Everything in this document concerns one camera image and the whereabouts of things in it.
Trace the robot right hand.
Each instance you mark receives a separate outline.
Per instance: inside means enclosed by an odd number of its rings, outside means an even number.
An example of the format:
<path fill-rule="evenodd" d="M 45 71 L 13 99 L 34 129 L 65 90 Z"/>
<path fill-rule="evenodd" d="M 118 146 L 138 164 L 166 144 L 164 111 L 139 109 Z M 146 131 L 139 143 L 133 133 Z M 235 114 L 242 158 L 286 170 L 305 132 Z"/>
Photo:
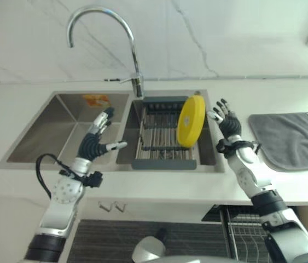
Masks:
<path fill-rule="evenodd" d="M 228 102 L 225 99 L 220 99 L 216 104 L 219 109 L 214 107 L 207 112 L 207 116 L 218 124 L 223 137 L 228 139 L 231 136 L 241 136 L 241 123 Z"/>

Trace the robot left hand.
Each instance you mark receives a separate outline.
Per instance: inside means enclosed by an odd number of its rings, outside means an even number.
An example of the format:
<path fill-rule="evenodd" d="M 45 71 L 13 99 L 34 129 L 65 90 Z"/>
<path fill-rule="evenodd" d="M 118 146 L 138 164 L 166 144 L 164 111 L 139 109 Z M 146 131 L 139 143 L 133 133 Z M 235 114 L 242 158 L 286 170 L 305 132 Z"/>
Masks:
<path fill-rule="evenodd" d="M 114 116 L 114 108 L 108 107 L 102 111 L 93 121 L 78 148 L 77 157 L 93 162 L 97 157 L 103 156 L 109 151 L 119 150 L 127 146 L 126 141 L 118 141 L 101 144 L 101 136 L 105 129 L 111 125 Z"/>

